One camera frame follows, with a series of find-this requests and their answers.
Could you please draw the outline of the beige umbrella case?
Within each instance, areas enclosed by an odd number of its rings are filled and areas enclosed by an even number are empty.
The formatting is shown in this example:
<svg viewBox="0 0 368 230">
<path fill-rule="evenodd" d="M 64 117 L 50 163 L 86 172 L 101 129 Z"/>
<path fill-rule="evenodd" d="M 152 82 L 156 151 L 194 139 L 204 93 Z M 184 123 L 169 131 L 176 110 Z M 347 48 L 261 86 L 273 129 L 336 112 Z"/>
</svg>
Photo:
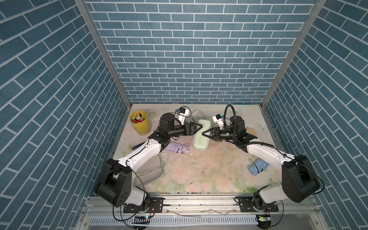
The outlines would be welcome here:
<svg viewBox="0 0 368 230">
<path fill-rule="evenodd" d="M 255 130 L 255 129 L 253 129 L 253 128 L 247 127 L 247 128 L 246 128 L 246 132 L 247 132 L 248 134 L 253 135 L 253 136 L 257 136 L 257 132 L 256 132 L 256 130 Z"/>
</svg>

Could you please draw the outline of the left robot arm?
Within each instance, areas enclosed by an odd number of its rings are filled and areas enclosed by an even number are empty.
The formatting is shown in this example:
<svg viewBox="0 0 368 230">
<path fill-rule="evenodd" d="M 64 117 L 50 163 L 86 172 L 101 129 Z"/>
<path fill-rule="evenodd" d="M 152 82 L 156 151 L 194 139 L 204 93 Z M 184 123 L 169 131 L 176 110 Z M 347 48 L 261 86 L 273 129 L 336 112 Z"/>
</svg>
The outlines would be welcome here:
<svg viewBox="0 0 368 230">
<path fill-rule="evenodd" d="M 95 193 L 115 208 L 128 204 L 145 210 L 150 195 L 145 191 L 142 179 L 139 179 L 142 188 L 133 186 L 133 176 L 139 178 L 137 170 L 162 152 L 170 144 L 171 138 L 192 136 L 202 127 L 202 124 L 194 122 L 181 122 L 172 113 L 163 114 L 157 129 L 142 146 L 125 157 L 118 160 L 110 158 L 103 163 Z"/>
</svg>

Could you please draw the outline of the blue umbrella case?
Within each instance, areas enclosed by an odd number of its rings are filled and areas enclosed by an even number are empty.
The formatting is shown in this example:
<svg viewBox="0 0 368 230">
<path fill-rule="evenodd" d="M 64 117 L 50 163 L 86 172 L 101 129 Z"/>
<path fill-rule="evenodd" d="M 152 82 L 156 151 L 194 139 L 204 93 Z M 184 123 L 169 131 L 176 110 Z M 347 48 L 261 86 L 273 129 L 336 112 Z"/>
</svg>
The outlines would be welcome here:
<svg viewBox="0 0 368 230">
<path fill-rule="evenodd" d="M 194 110 L 191 115 L 193 122 L 198 123 L 199 120 L 206 120 L 204 114 L 200 110 Z"/>
</svg>

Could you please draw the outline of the clear tape roll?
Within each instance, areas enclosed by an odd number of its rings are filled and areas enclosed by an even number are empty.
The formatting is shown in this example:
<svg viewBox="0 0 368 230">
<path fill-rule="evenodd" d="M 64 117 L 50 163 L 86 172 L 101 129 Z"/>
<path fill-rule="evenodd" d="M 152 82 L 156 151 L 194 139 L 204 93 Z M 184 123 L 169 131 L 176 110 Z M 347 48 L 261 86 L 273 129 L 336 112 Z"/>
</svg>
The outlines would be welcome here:
<svg viewBox="0 0 368 230">
<path fill-rule="evenodd" d="M 161 112 L 160 110 L 156 109 L 156 108 L 152 108 L 146 111 L 147 113 L 147 118 L 149 120 L 156 120 L 158 118 L 161 117 Z"/>
</svg>

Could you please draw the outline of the mint green umbrella case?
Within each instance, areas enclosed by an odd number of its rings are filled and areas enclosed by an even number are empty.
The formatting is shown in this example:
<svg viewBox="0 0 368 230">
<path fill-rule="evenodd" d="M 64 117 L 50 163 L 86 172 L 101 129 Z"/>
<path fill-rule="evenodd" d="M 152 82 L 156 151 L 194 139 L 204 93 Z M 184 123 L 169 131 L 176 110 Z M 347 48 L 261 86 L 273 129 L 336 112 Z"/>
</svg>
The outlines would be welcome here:
<svg viewBox="0 0 368 230">
<path fill-rule="evenodd" d="M 198 124 L 202 125 L 202 128 L 194 135 L 192 146 L 197 150 L 204 151 L 209 144 L 209 138 L 202 135 L 202 132 L 211 129 L 211 122 L 209 120 L 200 119 Z"/>
</svg>

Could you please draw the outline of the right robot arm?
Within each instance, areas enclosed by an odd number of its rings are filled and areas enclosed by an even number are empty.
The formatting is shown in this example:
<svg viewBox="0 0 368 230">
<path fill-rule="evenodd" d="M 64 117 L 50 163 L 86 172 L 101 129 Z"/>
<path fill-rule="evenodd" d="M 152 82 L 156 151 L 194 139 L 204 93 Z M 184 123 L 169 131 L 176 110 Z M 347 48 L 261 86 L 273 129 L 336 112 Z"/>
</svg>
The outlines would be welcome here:
<svg viewBox="0 0 368 230">
<path fill-rule="evenodd" d="M 276 201 L 302 202 L 321 189 L 321 179 L 312 169 L 305 155 L 294 156 L 262 142 L 244 126 L 241 117 L 231 117 L 230 124 L 202 131 L 202 136 L 217 142 L 229 142 L 244 152 L 256 156 L 281 172 L 281 182 L 254 193 L 253 204 L 257 209 Z"/>
</svg>

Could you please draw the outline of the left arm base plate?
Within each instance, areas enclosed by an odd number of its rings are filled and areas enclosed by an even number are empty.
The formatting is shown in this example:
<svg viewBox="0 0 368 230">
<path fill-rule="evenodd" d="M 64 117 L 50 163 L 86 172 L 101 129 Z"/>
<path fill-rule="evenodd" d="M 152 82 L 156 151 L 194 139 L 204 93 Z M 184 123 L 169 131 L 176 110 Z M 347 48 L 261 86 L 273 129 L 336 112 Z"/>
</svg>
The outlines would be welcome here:
<svg viewBox="0 0 368 230">
<path fill-rule="evenodd" d="M 125 204 L 123 213 L 162 213 L 163 202 L 163 197 L 150 197 L 149 200 L 145 199 L 143 205 Z"/>
</svg>

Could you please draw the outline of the yellow cup with markers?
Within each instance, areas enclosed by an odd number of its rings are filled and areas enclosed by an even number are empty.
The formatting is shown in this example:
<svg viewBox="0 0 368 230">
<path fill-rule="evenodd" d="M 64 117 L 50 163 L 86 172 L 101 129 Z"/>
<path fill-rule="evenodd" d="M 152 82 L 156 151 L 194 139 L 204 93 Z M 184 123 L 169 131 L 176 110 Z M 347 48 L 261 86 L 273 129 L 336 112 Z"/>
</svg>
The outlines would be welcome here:
<svg viewBox="0 0 368 230">
<path fill-rule="evenodd" d="M 146 135 L 151 130 L 150 121 L 145 111 L 134 111 L 130 115 L 129 121 L 139 135 Z"/>
</svg>

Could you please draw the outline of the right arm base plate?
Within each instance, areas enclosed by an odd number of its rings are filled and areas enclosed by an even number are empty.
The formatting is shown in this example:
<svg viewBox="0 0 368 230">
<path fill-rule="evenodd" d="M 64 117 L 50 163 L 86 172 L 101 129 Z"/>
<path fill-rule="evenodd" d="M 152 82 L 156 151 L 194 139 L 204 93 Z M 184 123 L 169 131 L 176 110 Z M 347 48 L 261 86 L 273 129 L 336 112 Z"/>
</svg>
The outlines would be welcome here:
<svg viewBox="0 0 368 230">
<path fill-rule="evenodd" d="M 234 201 L 239 205 L 241 212 L 279 212 L 276 202 L 266 204 L 258 197 L 237 196 Z"/>
</svg>

